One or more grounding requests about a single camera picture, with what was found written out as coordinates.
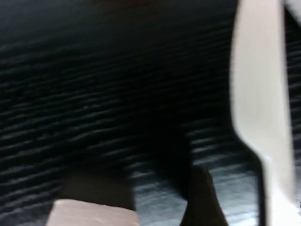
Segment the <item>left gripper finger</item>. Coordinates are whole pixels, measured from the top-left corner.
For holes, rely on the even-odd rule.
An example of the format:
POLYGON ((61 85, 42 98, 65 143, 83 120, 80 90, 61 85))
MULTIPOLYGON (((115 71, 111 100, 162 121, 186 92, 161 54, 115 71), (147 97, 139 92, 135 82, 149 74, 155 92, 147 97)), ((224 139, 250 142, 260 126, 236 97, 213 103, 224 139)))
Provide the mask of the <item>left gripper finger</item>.
POLYGON ((228 226, 213 179, 203 167, 193 167, 183 226, 228 226))

